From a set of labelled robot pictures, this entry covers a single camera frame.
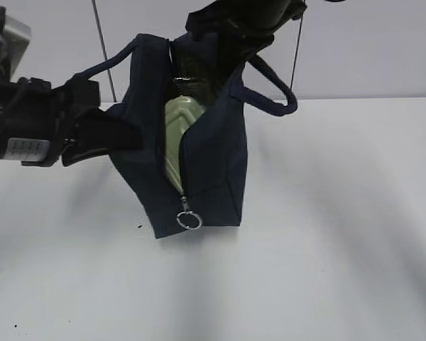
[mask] white surface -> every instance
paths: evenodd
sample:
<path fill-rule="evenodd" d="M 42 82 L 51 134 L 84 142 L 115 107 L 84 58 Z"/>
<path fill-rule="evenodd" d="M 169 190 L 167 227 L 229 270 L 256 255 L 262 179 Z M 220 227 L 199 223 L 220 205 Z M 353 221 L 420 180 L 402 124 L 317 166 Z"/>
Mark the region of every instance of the white surface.
<path fill-rule="evenodd" d="M 307 3 L 298 95 L 426 96 L 426 0 Z"/>
<path fill-rule="evenodd" d="M 197 11 L 212 0 L 97 0 L 99 18 L 109 57 L 118 53 L 138 33 L 175 39 L 186 33 L 185 24 L 189 12 Z M 276 36 L 275 43 L 261 53 L 262 57 L 290 83 L 298 24 L 288 23 Z M 122 99 L 129 85 L 130 60 L 112 70 L 117 98 Z M 271 97 L 282 94 L 252 67 L 244 77 L 252 89 L 262 91 Z"/>
<path fill-rule="evenodd" d="M 65 84 L 76 72 L 103 61 L 90 1 L 0 0 L 6 13 L 32 29 L 32 39 L 13 80 L 36 77 L 53 87 Z M 103 98 L 111 99 L 105 74 L 93 78 Z"/>
<path fill-rule="evenodd" d="M 0 340 L 426 341 L 426 99 L 246 118 L 238 229 L 156 241 L 107 158 L 0 161 Z"/>

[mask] black cable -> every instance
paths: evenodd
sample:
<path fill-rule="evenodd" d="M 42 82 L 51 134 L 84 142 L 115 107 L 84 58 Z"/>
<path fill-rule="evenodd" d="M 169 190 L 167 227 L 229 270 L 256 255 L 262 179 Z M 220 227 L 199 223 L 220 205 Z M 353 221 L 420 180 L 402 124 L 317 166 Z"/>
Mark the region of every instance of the black cable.
<path fill-rule="evenodd" d="M 298 28 L 298 37 L 297 37 L 297 47 L 295 49 L 295 59 L 293 60 L 293 68 L 292 68 L 292 79 L 290 80 L 290 88 L 293 88 L 293 81 L 295 79 L 295 69 L 297 67 L 297 60 L 298 60 L 298 52 L 300 50 L 300 41 L 301 41 L 301 33 L 303 28 L 303 19 L 305 17 L 305 14 L 303 13 L 301 15 L 300 19 L 300 27 Z"/>
<path fill-rule="evenodd" d="M 108 57 L 107 57 L 107 52 L 106 52 L 106 44 L 104 42 L 104 36 L 102 34 L 101 23 L 99 22 L 99 15 L 98 15 L 98 8 L 97 8 L 96 0 L 92 0 L 92 5 L 93 5 L 93 12 L 94 12 L 94 20 L 97 23 L 97 29 L 98 29 L 98 33 L 99 33 L 99 41 L 101 42 L 102 54 L 104 56 L 104 61 L 105 61 L 105 60 L 108 60 Z M 116 102 L 114 81 L 112 80 L 111 70 L 107 70 L 107 77 L 109 78 L 109 84 L 111 86 L 112 98 L 114 99 L 114 102 Z"/>

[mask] black mechanical part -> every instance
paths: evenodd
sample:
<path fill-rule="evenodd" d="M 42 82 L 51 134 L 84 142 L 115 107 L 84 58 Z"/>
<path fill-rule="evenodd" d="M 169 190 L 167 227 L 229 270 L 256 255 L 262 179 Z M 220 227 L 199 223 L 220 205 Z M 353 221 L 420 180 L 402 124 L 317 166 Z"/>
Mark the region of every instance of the black mechanical part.
<path fill-rule="evenodd" d="M 303 0 L 217 0 L 190 13 L 186 30 L 194 40 L 219 35 L 217 69 L 227 76 L 243 61 L 271 45 L 274 33 L 289 20 L 301 18 Z"/>
<path fill-rule="evenodd" d="M 141 148 L 139 129 L 98 109 L 97 82 L 74 77 L 53 90 L 49 82 L 35 78 L 10 82 L 29 31 L 0 7 L 0 159 L 51 167 L 62 156 L 63 165 L 70 166 Z"/>
<path fill-rule="evenodd" d="M 140 130 L 101 110 L 87 112 L 75 123 L 62 153 L 64 166 L 115 151 L 134 151 L 143 146 Z"/>

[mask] zipper pull ring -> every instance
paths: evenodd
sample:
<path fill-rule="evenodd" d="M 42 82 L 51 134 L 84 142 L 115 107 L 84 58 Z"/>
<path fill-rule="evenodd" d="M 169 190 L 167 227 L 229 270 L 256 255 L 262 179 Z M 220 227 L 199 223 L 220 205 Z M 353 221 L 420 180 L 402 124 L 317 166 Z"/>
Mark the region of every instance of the zipper pull ring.
<path fill-rule="evenodd" d="M 185 196 L 182 196 L 181 198 L 180 198 L 180 200 L 181 200 L 181 202 L 182 202 L 182 206 L 183 206 L 183 212 L 180 212 L 180 213 L 178 213 L 178 215 L 177 215 L 177 223 L 181 226 L 181 227 L 183 227 L 184 229 L 191 229 L 191 230 L 193 230 L 193 229 L 199 229 L 200 227 L 202 227 L 202 225 L 203 225 L 203 221 L 202 221 L 202 218 L 197 214 L 197 213 L 194 213 L 191 209 L 190 209 L 190 204 L 188 203 L 188 201 L 187 201 L 187 197 L 185 197 Z M 190 220 L 192 220 L 192 218 L 194 218 L 195 220 L 197 220 L 197 225 L 195 225 L 195 226 L 189 226 L 189 225 L 187 225 L 187 224 L 185 224 L 183 221 L 182 221 L 182 218 L 183 217 L 188 217 L 188 218 L 190 218 Z"/>

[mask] metal ring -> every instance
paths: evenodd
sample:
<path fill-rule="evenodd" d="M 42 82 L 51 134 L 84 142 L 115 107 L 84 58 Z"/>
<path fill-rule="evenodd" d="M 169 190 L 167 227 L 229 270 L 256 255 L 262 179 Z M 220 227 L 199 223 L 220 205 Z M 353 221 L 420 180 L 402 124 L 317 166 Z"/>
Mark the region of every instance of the metal ring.
<path fill-rule="evenodd" d="M 191 217 L 196 218 L 197 219 L 197 226 L 196 227 L 191 227 L 191 226 L 188 226 L 186 224 L 183 224 L 181 218 L 183 216 L 185 216 L 185 215 L 190 215 Z M 180 212 L 180 213 L 178 213 L 178 215 L 177 215 L 177 222 L 184 229 L 190 229 L 190 230 L 199 229 L 200 227 L 202 227 L 202 224 L 203 224 L 202 218 L 197 213 L 194 213 L 193 211 L 187 211 L 187 212 Z"/>

